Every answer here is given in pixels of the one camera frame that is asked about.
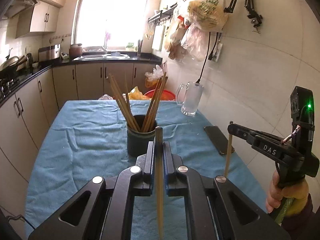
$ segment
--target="black cable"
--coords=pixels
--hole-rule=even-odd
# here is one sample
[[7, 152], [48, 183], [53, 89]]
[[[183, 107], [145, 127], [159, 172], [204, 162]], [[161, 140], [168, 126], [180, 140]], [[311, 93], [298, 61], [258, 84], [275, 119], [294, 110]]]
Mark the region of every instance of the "black cable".
[[213, 51], [214, 51], [214, 48], [215, 48], [216, 45], [217, 45], [217, 40], [218, 40], [218, 33], [217, 33], [217, 35], [216, 35], [216, 41], [215, 41], [214, 46], [213, 46], [213, 48], [212, 48], [212, 51], [211, 51], [211, 53], [210, 53], [210, 55], [209, 55], [209, 57], [208, 57], [208, 60], [212, 60]]
[[28, 220], [26, 220], [26, 218], [22, 215], [18, 215], [16, 217], [13, 216], [6, 216], [6, 219], [8, 220], [8, 222], [10, 220], [19, 220], [20, 218], [22, 218], [25, 222], [27, 222], [29, 224], [29, 226], [31, 226], [34, 230], [36, 229]]
[[203, 73], [204, 65], [205, 65], [205, 63], [206, 63], [206, 61], [207, 61], [207, 57], [208, 57], [208, 53], [209, 53], [209, 47], [210, 47], [210, 36], [211, 36], [211, 32], [209, 32], [209, 42], [208, 42], [207, 55], [205, 56], [205, 59], [204, 59], [204, 63], [203, 63], [203, 67], [202, 67], [202, 70], [201, 70], [200, 77], [199, 77], [199, 79], [197, 80], [197, 82], [196, 82], [196, 83], [200, 83], [200, 79], [201, 79], [201, 77], [202, 77], [202, 73]]

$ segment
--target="faucet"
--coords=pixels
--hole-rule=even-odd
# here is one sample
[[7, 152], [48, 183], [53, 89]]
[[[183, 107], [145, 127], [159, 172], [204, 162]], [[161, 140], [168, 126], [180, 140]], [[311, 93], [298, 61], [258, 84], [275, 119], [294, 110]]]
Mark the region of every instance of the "faucet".
[[138, 40], [138, 52], [137, 52], [137, 58], [140, 58], [140, 57], [141, 57], [142, 41], [143, 41], [143, 40]]

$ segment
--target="frosted glass mug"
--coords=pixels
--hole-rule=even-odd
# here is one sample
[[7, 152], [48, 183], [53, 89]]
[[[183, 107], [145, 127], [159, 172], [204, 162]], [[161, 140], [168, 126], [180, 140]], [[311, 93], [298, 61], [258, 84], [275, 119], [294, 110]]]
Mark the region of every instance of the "frosted glass mug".
[[[178, 101], [179, 92], [183, 87], [187, 87], [184, 99], [182, 102]], [[200, 98], [202, 96], [204, 86], [196, 82], [188, 82], [187, 85], [181, 84], [176, 92], [176, 100], [178, 105], [182, 105], [181, 112], [188, 116], [194, 116], [198, 109]]]

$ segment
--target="countertop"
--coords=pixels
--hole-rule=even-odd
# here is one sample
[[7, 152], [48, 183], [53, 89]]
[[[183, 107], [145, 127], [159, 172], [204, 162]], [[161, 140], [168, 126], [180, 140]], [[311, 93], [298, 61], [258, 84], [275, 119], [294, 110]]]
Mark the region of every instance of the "countertop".
[[61, 63], [55, 64], [55, 66], [64, 66], [64, 65], [77, 65], [77, 64], [87, 64], [87, 63], [97, 63], [97, 62], [119, 62], [119, 63], [149, 63], [149, 64], [158, 64], [162, 63], [162, 58], [153, 55], [152, 53], [141, 53], [141, 57], [137, 57], [136, 52], [130, 51], [121, 51], [121, 54], [127, 54], [130, 58], [117, 59], [117, 58], [97, 58], [97, 59], [82, 59], [82, 60], [63, 60]]
[[137, 58], [136, 52], [125, 52], [130, 56], [128, 59], [90, 59], [90, 60], [66, 60], [61, 61], [58, 63], [53, 63], [52, 65], [45, 66], [45, 67], [39, 67], [34, 69], [26, 69], [25, 72], [19, 76], [20, 83], [14, 87], [9, 94], [6, 95], [4, 98], [0, 98], [0, 107], [12, 96], [16, 91], [18, 91], [20, 88], [22, 88], [25, 84], [42, 74], [43, 72], [47, 71], [50, 68], [53, 67], [59, 67], [64, 65], [76, 65], [76, 64], [85, 64], [85, 63], [106, 63], [106, 62], [119, 62], [119, 63], [149, 63], [149, 64], [158, 64], [160, 65], [162, 63], [162, 58], [153, 55], [151, 53], [141, 53], [141, 57]]

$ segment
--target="window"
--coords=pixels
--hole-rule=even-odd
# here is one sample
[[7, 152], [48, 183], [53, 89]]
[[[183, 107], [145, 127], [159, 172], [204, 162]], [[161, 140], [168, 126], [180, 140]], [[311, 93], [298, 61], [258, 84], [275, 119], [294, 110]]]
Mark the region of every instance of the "window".
[[125, 49], [142, 38], [147, 0], [80, 0], [75, 43]]

